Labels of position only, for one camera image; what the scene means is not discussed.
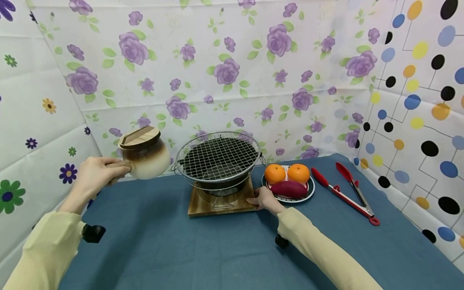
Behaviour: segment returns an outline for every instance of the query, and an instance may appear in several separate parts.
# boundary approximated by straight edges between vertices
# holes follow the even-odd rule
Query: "purple rose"
[[[228,58],[214,68],[214,76],[218,79],[218,84],[232,84],[238,76],[239,69],[240,65]]]
[[[140,21],[142,21],[143,15],[138,11],[132,11],[129,14],[129,24],[132,26],[139,25]]]
[[[312,146],[306,148],[306,150],[301,153],[301,159],[309,159],[309,158],[316,158],[319,156],[319,148],[314,148]]]
[[[306,111],[313,104],[313,95],[309,94],[305,88],[300,88],[293,93],[291,101],[296,110]]]
[[[335,45],[335,38],[328,36],[324,38],[324,40],[321,43],[322,45],[322,52],[329,52],[332,50],[332,47]]]
[[[360,113],[354,113],[352,117],[356,123],[362,124],[363,116]]]
[[[369,32],[367,33],[367,35],[369,36],[369,42],[372,44],[376,44],[377,38],[380,37],[380,32],[377,28],[372,28],[372,29],[369,29]]]
[[[235,125],[239,126],[239,127],[243,127],[244,124],[243,124],[243,119],[242,118],[235,118],[233,120],[233,122],[235,123]]]
[[[365,51],[360,56],[352,57],[345,68],[349,77],[364,77],[374,68],[377,58],[372,51]]]
[[[186,44],[184,45],[184,47],[180,49],[180,54],[182,55],[184,61],[193,60],[195,58],[194,54],[196,52],[197,51],[195,50],[195,48],[190,44]]]
[[[232,38],[226,37],[224,38],[224,44],[226,45],[226,49],[230,52],[235,51],[235,41]]]
[[[84,0],[69,0],[69,8],[80,15],[89,15],[89,12],[93,12],[92,7]]]
[[[78,95],[91,95],[97,91],[98,86],[97,75],[83,66],[78,67],[75,73],[70,73],[66,83]]]
[[[178,97],[172,96],[166,101],[167,109],[171,116],[176,119],[187,119],[190,114],[190,107],[187,103],[183,103]]]
[[[302,75],[301,75],[301,82],[304,83],[304,82],[307,82],[309,81],[309,78],[313,75],[313,72],[312,71],[305,71]]]
[[[284,11],[284,17],[290,17],[293,15],[293,13],[296,12],[296,9],[298,6],[296,6],[295,3],[289,3],[285,6],[285,11]]]
[[[180,86],[180,80],[178,78],[175,78],[169,84],[171,85],[171,91],[175,91]]]
[[[287,75],[288,73],[286,73],[285,70],[280,70],[280,72],[276,74],[276,82],[280,84],[285,83],[287,81],[287,79],[285,78]]]
[[[84,60],[84,52],[79,47],[70,44],[67,46],[67,48],[68,51],[72,54],[72,56],[74,56],[74,58],[77,58],[80,61]]]
[[[267,48],[270,52],[282,57],[291,48],[291,38],[287,35],[287,28],[283,24],[278,24],[269,28],[267,35]]]
[[[119,36],[119,47],[122,55],[130,62],[142,65],[148,59],[148,49],[139,42],[139,38],[133,32],[127,32]]]

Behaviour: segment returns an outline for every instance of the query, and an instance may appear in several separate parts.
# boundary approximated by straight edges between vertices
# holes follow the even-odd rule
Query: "purple flower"
[[[214,76],[218,79],[218,84],[232,84],[238,76],[239,69],[240,65],[228,58],[214,68]]]
[[[242,118],[238,118],[238,117],[237,117],[237,118],[235,118],[235,119],[233,120],[233,122],[235,123],[235,125],[237,125],[237,126],[239,126],[239,127],[243,127],[243,126],[244,126],[244,124],[243,124],[243,119],[242,119]]]
[[[291,48],[291,38],[287,35],[287,28],[283,24],[278,24],[269,28],[267,35],[267,48],[270,52],[282,57]]]
[[[329,52],[332,50],[332,47],[335,45],[335,38],[328,36],[324,38],[324,40],[321,43],[322,45],[322,52]]]
[[[360,129],[354,129],[353,132],[349,132],[345,135],[345,141],[348,142],[348,147],[354,148],[356,146],[356,142],[358,142]]]
[[[114,136],[116,136],[116,137],[121,137],[121,136],[122,136],[121,130],[118,129],[118,128],[110,128],[108,131],[109,131],[111,134],[113,134]]]
[[[226,37],[224,38],[224,44],[226,45],[226,49],[230,52],[235,51],[235,41],[232,38]]]
[[[285,11],[284,11],[284,17],[290,17],[293,15],[293,13],[296,12],[296,9],[298,6],[296,6],[295,3],[289,3],[285,6]]]
[[[127,32],[119,36],[119,47],[122,56],[128,61],[142,65],[148,59],[148,49],[139,42],[139,38],[133,32]]]
[[[362,124],[363,116],[360,113],[354,113],[352,117],[356,123]]]
[[[352,57],[345,68],[349,77],[364,77],[374,68],[377,58],[372,51],[365,51],[360,56]]]
[[[184,61],[193,60],[195,58],[194,54],[196,52],[197,51],[195,50],[195,48],[190,44],[186,44],[184,45],[184,47],[180,49],[180,54],[183,55],[182,58],[184,59]]]
[[[183,103],[179,97],[172,96],[166,101],[167,109],[171,116],[176,119],[187,119],[187,115],[190,114],[190,107],[187,103]]]
[[[83,66],[78,67],[75,73],[70,73],[66,83],[78,95],[91,95],[97,91],[98,86],[97,75]]]
[[[301,153],[301,159],[309,159],[309,158],[316,158],[319,156],[319,148],[314,148],[312,146],[306,148],[306,150]]]
[[[132,11],[129,14],[129,24],[132,26],[139,25],[140,21],[142,21],[143,15],[138,11]]]
[[[287,81],[287,79],[285,78],[287,75],[288,73],[286,73],[285,70],[280,70],[280,72],[276,74],[276,82],[280,84],[285,83]]]
[[[305,88],[300,88],[293,93],[291,101],[296,110],[306,111],[313,104],[313,95],[309,94]]]
[[[80,15],[89,15],[89,12],[93,12],[92,7],[84,0],[69,0],[69,8]]]
[[[301,82],[304,83],[304,82],[307,82],[309,81],[309,78],[313,75],[313,72],[312,71],[305,71],[302,75],[301,75]]]
[[[380,37],[380,32],[377,28],[372,28],[372,29],[369,29],[369,32],[367,33],[367,35],[369,36],[369,42],[372,44],[376,44],[377,39]]]
[[[61,167],[59,170],[61,171],[59,178],[63,180],[63,184],[71,184],[72,181],[77,178],[77,169],[75,169],[74,164],[70,165],[69,163],[66,163],[65,166]]]
[[[263,121],[270,120],[273,114],[274,114],[274,111],[272,109],[266,108],[261,111],[261,120]]]
[[[68,45],[68,51],[74,56],[74,58],[77,58],[80,61],[84,60],[84,52],[77,46],[75,45]]]

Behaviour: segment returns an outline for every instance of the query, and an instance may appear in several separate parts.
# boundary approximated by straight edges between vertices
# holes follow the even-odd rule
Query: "flower print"
[[[142,65],[143,61],[148,59],[148,48],[139,42],[139,38],[135,33],[123,33],[119,36],[119,40],[122,56],[128,61]]]
[[[97,75],[83,66],[78,67],[75,73],[70,73],[66,83],[78,95],[91,95],[97,91],[98,86]]]
[[[367,35],[369,36],[369,42],[372,44],[376,44],[377,39],[380,37],[380,32],[377,28],[371,28],[369,29]]]
[[[352,57],[345,68],[349,77],[364,77],[374,68],[377,58],[372,51],[365,51],[360,56]]]
[[[296,9],[298,8],[298,6],[296,6],[295,3],[289,3],[285,6],[285,11],[284,11],[284,17],[290,17],[293,15],[293,13],[296,12]]]
[[[132,26],[139,25],[140,21],[142,21],[143,15],[138,11],[132,11],[129,14],[129,24]]]
[[[92,7],[84,0],[69,0],[69,8],[80,15],[89,15],[89,12],[93,12]]]
[[[287,28],[283,24],[278,24],[269,28],[267,35],[267,48],[279,57],[284,56],[291,48],[291,38],[287,35]]]
[[[237,125],[237,126],[239,126],[239,127],[243,127],[243,126],[244,126],[244,124],[243,124],[243,119],[242,119],[242,118],[238,118],[238,117],[237,117],[237,118],[235,118],[235,119],[233,120],[233,122],[235,123],[235,125]]]
[[[218,79],[218,84],[232,84],[238,76],[239,69],[240,65],[228,58],[214,68],[214,76]]]
[[[179,97],[172,96],[169,100],[166,101],[167,109],[170,115],[176,119],[187,119],[188,114],[190,114],[190,106],[187,103],[183,103]]]
[[[29,149],[34,149],[37,147],[37,140],[33,138],[26,139],[26,146]]]
[[[69,163],[66,163],[64,167],[60,168],[60,171],[61,174],[59,175],[59,178],[63,180],[63,184],[71,184],[72,181],[77,178],[77,169],[75,169],[74,164],[70,165]]]
[[[180,80],[178,78],[175,78],[169,84],[171,85],[171,91],[175,91],[180,86]]]
[[[53,101],[50,99],[46,98],[42,100],[43,104],[42,107],[45,108],[45,112],[50,113],[53,115],[53,113],[56,113],[56,106],[54,105]]]
[[[11,214],[15,206],[23,204],[23,196],[26,193],[24,188],[20,188],[21,183],[15,181],[10,184],[9,180],[0,182],[0,213],[5,210],[6,214]]]
[[[232,38],[226,37],[224,38],[224,44],[226,45],[226,49],[230,52],[235,51],[235,41]]]
[[[77,58],[80,61],[84,60],[84,52],[77,46],[75,45],[68,45],[68,51],[74,56],[74,58]]]
[[[313,95],[309,94],[305,88],[300,88],[293,93],[291,101],[296,110],[306,111],[313,104]]]

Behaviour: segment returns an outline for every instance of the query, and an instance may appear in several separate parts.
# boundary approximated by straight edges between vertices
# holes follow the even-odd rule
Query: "blue dot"
[[[385,110],[380,110],[379,113],[377,114],[377,116],[379,117],[379,119],[383,120],[387,117],[387,111]]]
[[[393,28],[400,27],[401,25],[403,25],[404,22],[405,22],[405,15],[404,14],[397,15],[395,19],[393,19]]]
[[[405,100],[405,107],[408,110],[414,110],[420,104],[420,97],[418,95],[409,95]]]
[[[454,36],[456,35],[456,29],[454,26],[447,26],[438,35],[438,44],[442,47],[448,46],[453,42]]]
[[[441,173],[443,173],[445,176],[448,176],[451,178],[454,178],[458,175],[458,168],[451,161],[443,161],[440,164],[440,170],[441,170]]]
[[[398,180],[398,182],[401,183],[408,183],[409,182],[409,174],[402,170],[397,170],[395,172],[395,179]]]
[[[444,239],[447,242],[452,242],[456,238],[456,235],[454,234],[453,230],[445,226],[441,226],[438,228],[438,234],[442,239]]]
[[[386,63],[391,61],[394,57],[395,49],[393,47],[389,47],[382,52],[382,60]]]

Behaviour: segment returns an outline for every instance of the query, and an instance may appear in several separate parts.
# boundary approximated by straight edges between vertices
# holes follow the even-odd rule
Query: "blue tablecloth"
[[[360,180],[379,227],[318,183],[314,195],[295,207],[384,289],[464,285],[464,275],[347,158],[335,154],[298,162],[316,167],[353,200],[335,162]],[[263,172],[262,166],[254,169],[254,187]],[[274,244],[278,222],[269,212],[189,219],[191,190],[180,176],[121,182],[103,190],[84,221],[106,227],[105,236],[99,244],[80,244],[60,289],[335,289],[296,248],[281,250]]]

